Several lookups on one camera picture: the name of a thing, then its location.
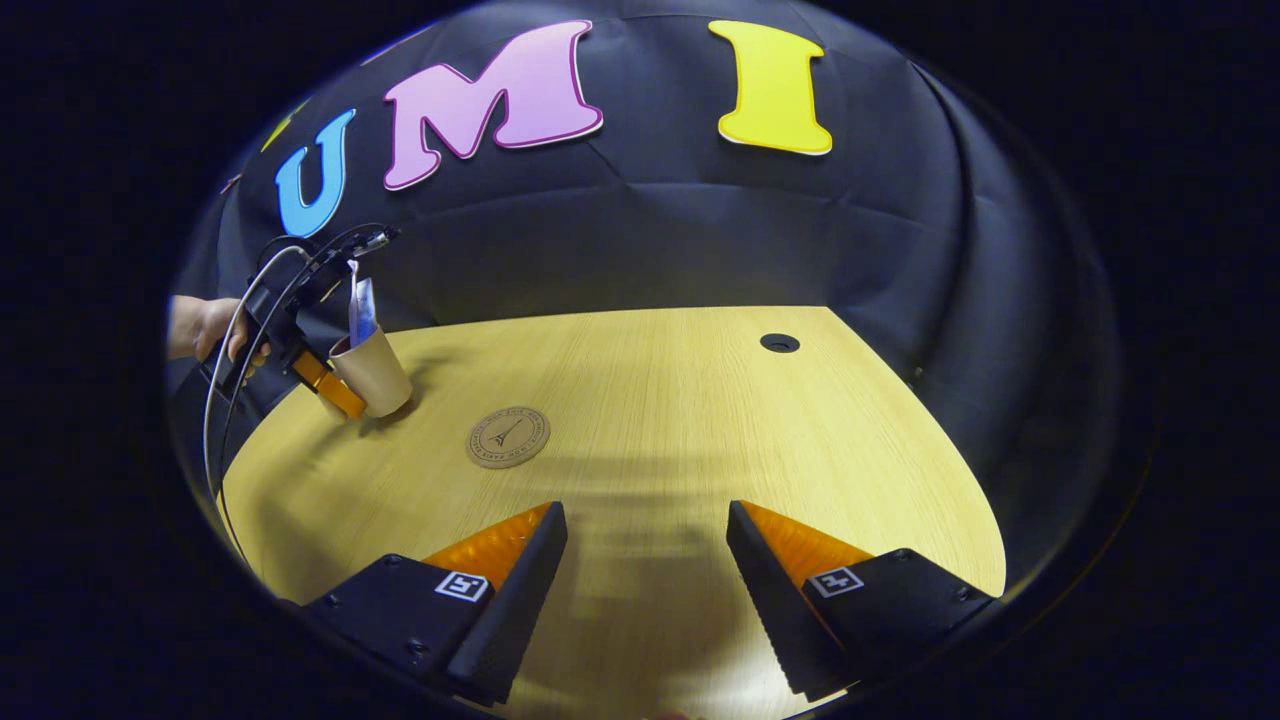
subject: round coaster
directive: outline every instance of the round coaster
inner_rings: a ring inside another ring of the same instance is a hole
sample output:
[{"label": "round coaster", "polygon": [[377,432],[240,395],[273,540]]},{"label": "round coaster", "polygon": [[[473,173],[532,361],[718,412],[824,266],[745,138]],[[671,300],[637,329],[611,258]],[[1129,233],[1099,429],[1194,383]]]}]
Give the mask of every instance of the round coaster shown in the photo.
[{"label": "round coaster", "polygon": [[481,468],[511,468],[547,445],[552,428],[531,407],[507,407],[476,423],[467,436],[467,456]]}]

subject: wooden table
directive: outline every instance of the wooden table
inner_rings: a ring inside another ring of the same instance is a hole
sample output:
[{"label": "wooden table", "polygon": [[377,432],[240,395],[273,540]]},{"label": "wooden table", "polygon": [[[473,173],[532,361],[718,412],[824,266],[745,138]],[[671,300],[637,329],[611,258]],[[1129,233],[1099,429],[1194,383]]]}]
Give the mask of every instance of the wooden table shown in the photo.
[{"label": "wooden table", "polygon": [[[796,352],[760,337],[799,338]],[[225,479],[253,569],[305,603],[387,552],[426,557],[548,500],[568,544],[506,706],[512,719],[777,719],[792,696],[724,543],[748,500],[882,553],[910,546],[1005,589],[991,507],[942,429],[826,307],[556,315],[393,333],[415,396],[346,424],[298,388]],[[508,406],[547,447],[465,451]]]}]

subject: pink letter m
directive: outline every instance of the pink letter m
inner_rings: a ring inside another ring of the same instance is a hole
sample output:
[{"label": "pink letter m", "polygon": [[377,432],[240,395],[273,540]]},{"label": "pink letter m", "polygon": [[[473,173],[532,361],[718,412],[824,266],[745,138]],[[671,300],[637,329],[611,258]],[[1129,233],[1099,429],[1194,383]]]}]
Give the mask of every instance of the pink letter m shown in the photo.
[{"label": "pink letter m", "polygon": [[466,160],[494,105],[507,96],[507,119],[493,133],[500,147],[532,147],[584,136],[604,124],[604,113],[582,101],[577,82],[577,38],[589,20],[570,20],[517,35],[471,82],[449,65],[431,65],[387,91],[396,104],[392,167],[383,186],[403,190],[440,167],[426,146],[424,122],[454,155]]}]

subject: sugar packet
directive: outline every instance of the sugar packet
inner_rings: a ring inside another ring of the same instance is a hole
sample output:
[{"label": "sugar packet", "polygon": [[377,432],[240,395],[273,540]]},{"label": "sugar packet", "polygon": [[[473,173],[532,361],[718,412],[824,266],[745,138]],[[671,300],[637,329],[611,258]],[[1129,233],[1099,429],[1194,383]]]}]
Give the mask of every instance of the sugar packet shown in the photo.
[{"label": "sugar packet", "polygon": [[351,266],[348,324],[351,347],[356,347],[378,332],[378,314],[374,307],[374,281],[370,278],[357,279],[360,263],[356,260],[347,260],[347,265]]}]

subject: paper cup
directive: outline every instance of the paper cup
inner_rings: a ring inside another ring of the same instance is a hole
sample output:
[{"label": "paper cup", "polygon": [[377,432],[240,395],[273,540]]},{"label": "paper cup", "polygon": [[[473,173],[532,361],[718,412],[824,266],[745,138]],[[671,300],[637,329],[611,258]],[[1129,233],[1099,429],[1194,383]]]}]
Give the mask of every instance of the paper cup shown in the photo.
[{"label": "paper cup", "polygon": [[399,410],[413,393],[381,325],[356,348],[351,348],[351,336],[339,340],[329,350],[329,361],[342,382],[365,401],[365,414],[372,418]]}]

